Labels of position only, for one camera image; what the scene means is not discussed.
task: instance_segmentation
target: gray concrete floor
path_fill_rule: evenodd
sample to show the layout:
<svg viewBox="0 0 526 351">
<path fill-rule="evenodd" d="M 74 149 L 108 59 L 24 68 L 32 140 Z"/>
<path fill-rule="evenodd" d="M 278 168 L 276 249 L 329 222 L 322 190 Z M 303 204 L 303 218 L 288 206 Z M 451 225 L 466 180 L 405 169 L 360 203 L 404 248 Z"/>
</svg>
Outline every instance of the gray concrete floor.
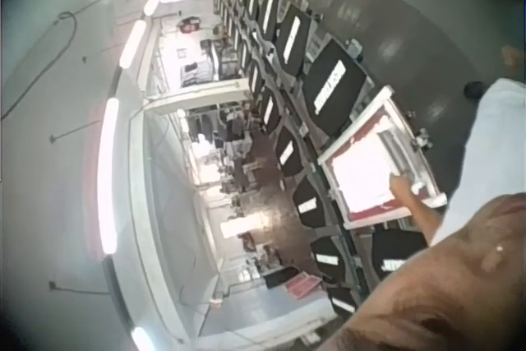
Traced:
<svg viewBox="0 0 526 351">
<path fill-rule="evenodd" d="M 403 110 L 416 112 L 434 147 L 427 158 L 439 186 L 458 183 L 476 108 L 467 81 L 505 74 L 500 49 L 524 46 L 523 0 L 307 0 L 339 39 L 356 38 L 364 66 L 392 85 Z"/>
</svg>

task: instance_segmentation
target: person's arm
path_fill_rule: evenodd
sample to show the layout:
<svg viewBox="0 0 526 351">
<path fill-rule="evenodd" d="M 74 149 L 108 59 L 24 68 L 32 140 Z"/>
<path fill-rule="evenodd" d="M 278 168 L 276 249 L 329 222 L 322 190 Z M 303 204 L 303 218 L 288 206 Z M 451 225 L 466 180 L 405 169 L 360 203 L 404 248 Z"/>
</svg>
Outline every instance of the person's arm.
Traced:
<svg viewBox="0 0 526 351">
<path fill-rule="evenodd" d="M 441 226 L 442 217 L 432 208 L 424 205 L 411 190 L 411 181 L 405 176 L 391 175 L 390 190 L 394 198 L 407 207 L 429 245 Z"/>
</svg>

